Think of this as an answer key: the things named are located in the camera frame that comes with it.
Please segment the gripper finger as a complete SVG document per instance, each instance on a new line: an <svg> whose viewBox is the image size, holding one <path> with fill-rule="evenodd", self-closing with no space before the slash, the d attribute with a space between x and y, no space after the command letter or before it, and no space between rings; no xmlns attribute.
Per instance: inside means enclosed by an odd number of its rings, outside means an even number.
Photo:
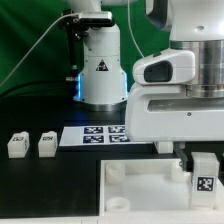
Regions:
<svg viewBox="0 0 224 224"><path fill-rule="evenodd" d="M174 143L174 152L177 157L181 160L180 165L183 171L192 172L193 171L193 157L191 152L187 150L186 144L184 142Z"/></svg>

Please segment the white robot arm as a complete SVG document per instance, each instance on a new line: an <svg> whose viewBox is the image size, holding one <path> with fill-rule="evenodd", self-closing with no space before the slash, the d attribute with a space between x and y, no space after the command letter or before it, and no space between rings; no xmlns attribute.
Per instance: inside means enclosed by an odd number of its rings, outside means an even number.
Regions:
<svg viewBox="0 0 224 224"><path fill-rule="evenodd" d="M126 135L160 153L224 141L224 0L145 0L145 10L169 48L133 66Z"/></svg>

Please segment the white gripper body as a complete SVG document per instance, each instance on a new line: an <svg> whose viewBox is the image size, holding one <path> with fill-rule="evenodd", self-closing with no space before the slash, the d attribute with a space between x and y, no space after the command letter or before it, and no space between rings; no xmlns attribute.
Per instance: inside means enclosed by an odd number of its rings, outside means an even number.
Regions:
<svg viewBox="0 0 224 224"><path fill-rule="evenodd" d="M125 132L136 142L224 141L224 99L186 97L180 85L135 83L127 101Z"/></svg>

